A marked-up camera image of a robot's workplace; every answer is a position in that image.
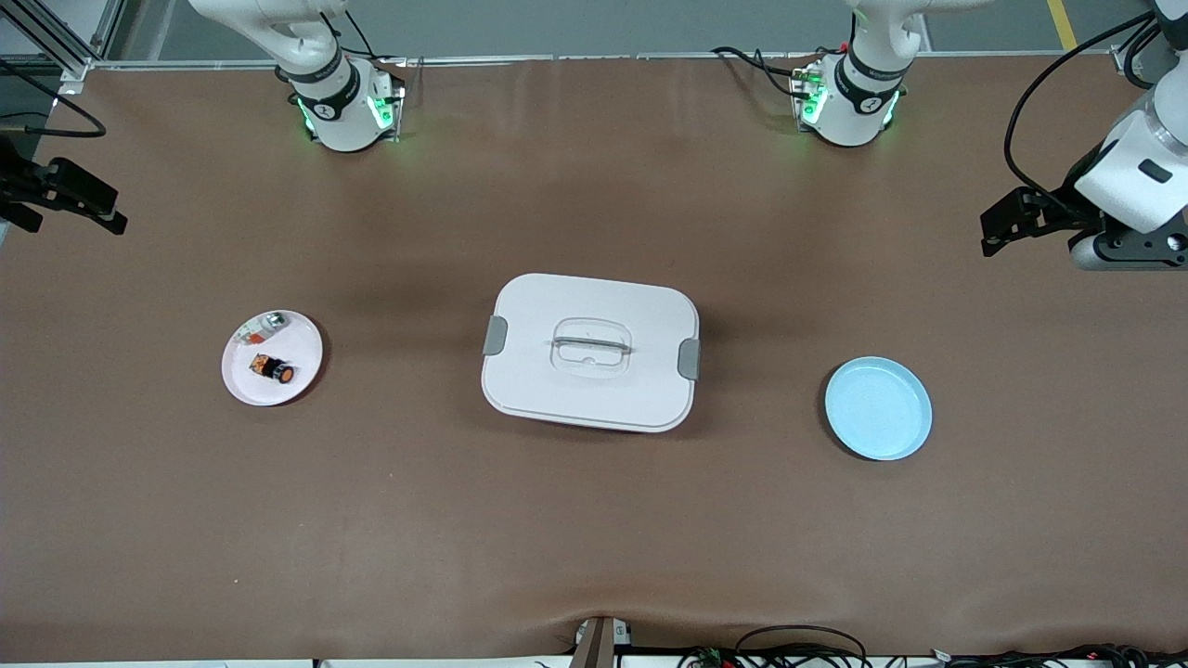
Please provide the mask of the white lidded storage box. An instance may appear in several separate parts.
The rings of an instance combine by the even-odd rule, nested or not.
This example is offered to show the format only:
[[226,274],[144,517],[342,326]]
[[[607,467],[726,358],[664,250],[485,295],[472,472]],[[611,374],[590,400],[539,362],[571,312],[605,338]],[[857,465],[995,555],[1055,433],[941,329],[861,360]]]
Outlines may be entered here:
[[481,389],[508,416],[658,434],[691,412],[701,349],[678,290],[533,272],[497,295]]

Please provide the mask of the light blue round plate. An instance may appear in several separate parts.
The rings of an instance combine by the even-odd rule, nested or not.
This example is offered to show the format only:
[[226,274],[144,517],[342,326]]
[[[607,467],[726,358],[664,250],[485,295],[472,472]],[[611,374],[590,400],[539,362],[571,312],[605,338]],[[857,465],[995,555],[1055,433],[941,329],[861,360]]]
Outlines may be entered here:
[[841,364],[826,382],[823,409],[832,435],[866,460],[906,459],[933,434],[933,397],[911,368],[887,358]]

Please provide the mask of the pink round plate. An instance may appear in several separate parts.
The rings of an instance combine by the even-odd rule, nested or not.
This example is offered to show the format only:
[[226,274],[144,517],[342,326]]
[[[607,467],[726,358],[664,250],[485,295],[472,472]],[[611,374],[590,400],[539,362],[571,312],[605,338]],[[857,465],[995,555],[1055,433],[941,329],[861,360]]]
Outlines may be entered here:
[[[240,345],[233,333],[232,338],[226,340],[222,351],[220,371],[225,387],[246,405],[287,405],[305,393],[322,371],[324,340],[318,326],[298,311],[280,309],[265,313],[270,311],[282,311],[289,319],[289,324],[274,338],[260,345]],[[249,361],[259,353],[292,365],[296,368],[293,380],[280,384],[251,372]]]

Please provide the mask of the white switch with orange tab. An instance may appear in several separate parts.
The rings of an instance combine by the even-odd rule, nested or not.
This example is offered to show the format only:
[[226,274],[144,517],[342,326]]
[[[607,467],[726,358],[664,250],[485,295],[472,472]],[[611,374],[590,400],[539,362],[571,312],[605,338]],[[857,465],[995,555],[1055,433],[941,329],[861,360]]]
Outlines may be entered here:
[[270,311],[249,319],[235,330],[235,340],[240,345],[260,345],[289,324],[289,319],[282,311]]

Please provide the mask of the grey mounting bracket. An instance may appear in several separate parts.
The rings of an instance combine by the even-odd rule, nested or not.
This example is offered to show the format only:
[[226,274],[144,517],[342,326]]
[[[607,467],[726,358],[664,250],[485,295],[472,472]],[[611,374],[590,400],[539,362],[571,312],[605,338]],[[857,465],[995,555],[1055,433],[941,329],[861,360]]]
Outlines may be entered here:
[[632,644],[631,625],[612,617],[583,620],[575,634],[568,668],[623,668],[620,649]]

